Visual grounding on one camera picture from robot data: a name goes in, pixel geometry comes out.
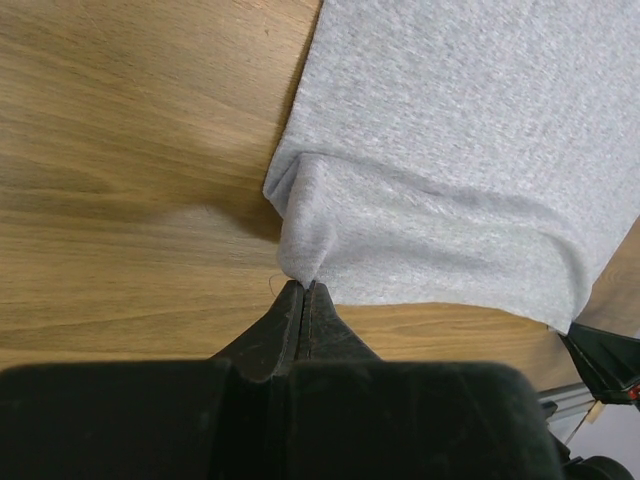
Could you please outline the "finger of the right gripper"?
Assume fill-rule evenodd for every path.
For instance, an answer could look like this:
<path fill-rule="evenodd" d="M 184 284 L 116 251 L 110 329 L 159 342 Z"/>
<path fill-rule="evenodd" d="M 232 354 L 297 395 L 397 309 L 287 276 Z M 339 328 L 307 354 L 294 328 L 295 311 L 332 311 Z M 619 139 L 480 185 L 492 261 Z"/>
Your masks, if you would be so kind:
<path fill-rule="evenodd" d="M 639 404 L 639 340 L 573 323 L 560 338 L 575 368 L 603 404 Z"/>

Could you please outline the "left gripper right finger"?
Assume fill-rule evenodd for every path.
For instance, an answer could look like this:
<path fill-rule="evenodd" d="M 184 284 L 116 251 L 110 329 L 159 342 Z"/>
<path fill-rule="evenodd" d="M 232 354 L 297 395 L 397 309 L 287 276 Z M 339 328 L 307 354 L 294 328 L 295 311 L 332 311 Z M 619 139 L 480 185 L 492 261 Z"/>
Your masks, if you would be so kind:
<path fill-rule="evenodd" d="M 326 360 L 312 355 L 335 311 L 303 297 L 297 358 L 284 381 L 279 479 L 559 479 L 537 394 L 492 362 Z"/>

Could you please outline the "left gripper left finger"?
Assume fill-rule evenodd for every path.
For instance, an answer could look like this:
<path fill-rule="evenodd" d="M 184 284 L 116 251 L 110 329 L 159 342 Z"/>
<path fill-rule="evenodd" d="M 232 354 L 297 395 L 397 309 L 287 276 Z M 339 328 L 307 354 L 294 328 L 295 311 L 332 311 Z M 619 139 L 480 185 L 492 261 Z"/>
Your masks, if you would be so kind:
<path fill-rule="evenodd" d="M 272 382 L 296 349 L 304 290 L 205 360 L 13 367 L 1 375 L 5 479 L 273 479 Z"/>

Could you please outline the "grey tank top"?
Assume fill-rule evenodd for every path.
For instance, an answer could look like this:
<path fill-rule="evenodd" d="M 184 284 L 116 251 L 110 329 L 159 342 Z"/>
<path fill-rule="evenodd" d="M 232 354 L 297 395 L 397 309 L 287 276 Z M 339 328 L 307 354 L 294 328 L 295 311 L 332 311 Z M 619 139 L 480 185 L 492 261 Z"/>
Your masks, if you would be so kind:
<path fill-rule="evenodd" d="M 265 197 L 346 305 L 566 332 L 639 214 L 635 1 L 326 1 Z"/>

